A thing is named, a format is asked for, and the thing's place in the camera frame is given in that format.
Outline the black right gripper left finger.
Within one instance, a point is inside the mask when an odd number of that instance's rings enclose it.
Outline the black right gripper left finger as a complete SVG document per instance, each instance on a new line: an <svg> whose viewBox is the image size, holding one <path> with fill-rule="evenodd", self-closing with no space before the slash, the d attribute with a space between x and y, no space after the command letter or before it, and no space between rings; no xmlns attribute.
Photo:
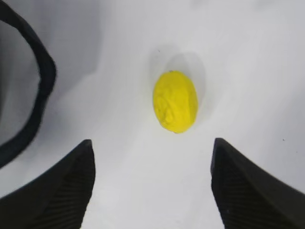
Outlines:
<svg viewBox="0 0 305 229"><path fill-rule="evenodd" d="M0 227L79 229L94 182L92 141L84 140L45 173L0 199Z"/></svg>

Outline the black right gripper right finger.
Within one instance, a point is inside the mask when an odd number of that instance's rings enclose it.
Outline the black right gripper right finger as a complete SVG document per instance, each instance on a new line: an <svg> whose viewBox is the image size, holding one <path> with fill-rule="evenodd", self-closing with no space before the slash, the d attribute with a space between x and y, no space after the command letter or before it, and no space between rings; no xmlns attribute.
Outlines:
<svg viewBox="0 0 305 229"><path fill-rule="evenodd" d="M216 138L211 189L226 229L303 229L305 195Z"/></svg>

